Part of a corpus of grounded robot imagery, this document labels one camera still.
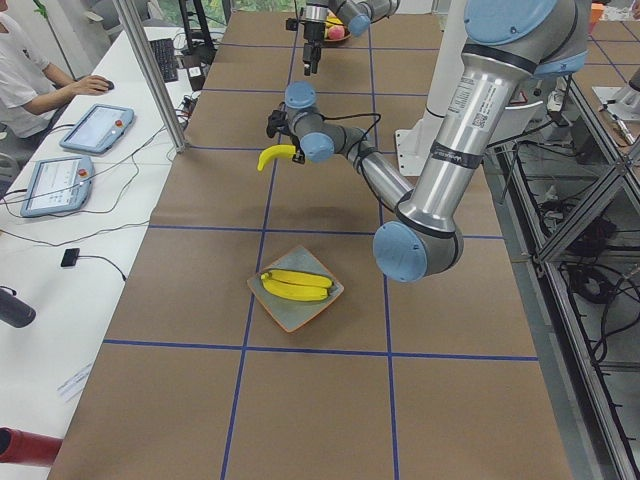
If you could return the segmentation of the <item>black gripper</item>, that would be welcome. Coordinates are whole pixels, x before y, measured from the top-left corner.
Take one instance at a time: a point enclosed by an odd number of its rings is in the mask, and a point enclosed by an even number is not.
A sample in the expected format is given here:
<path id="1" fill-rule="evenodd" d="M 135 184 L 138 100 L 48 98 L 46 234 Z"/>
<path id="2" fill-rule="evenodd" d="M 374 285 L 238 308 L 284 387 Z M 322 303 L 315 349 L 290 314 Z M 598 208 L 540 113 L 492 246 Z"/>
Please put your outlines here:
<path id="1" fill-rule="evenodd" d="M 302 21 L 305 44 L 303 47 L 303 67 L 304 75 L 310 76 L 318 71 L 321 60 L 322 46 L 325 38 L 325 21 L 304 19 Z"/>
<path id="2" fill-rule="evenodd" d="M 286 112 L 285 120 L 287 124 L 288 136 L 292 144 L 296 147 L 296 151 L 292 157 L 292 161 L 298 164 L 305 163 L 305 153 L 301 146 L 301 128 L 298 124 L 306 117 L 305 112 Z"/>

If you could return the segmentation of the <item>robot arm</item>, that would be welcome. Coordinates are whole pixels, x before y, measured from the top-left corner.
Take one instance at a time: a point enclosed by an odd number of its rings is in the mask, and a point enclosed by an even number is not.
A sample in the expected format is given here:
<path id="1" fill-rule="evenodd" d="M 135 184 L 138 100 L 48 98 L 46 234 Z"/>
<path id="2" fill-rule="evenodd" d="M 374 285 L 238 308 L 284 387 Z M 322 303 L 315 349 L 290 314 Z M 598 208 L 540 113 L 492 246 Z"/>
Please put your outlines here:
<path id="1" fill-rule="evenodd" d="M 470 1 L 462 16 L 464 66 L 416 185 L 357 128 L 331 124 L 306 81 L 285 90 L 290 135 L 313 162 L 344 156 L 396 215 L 373 241 L 379 269 L 414 282 L 452 268 L 463 252 L 458 207 L 515 89 L 577 72 L 587 55 L 588 1 Z"/>
<path id="2" fill-rule="evenodd" d="M 360 36 L 373 23 L 396 13 L 400 6 L 397 0 L 330 1 L 307 0 L 296 10 L 297 20 L 303 26 L 302 62 L 304 75 L 316 74 L 324 46 L 324 31 L 329 13 L 343 22 L 354 36 Z"/>

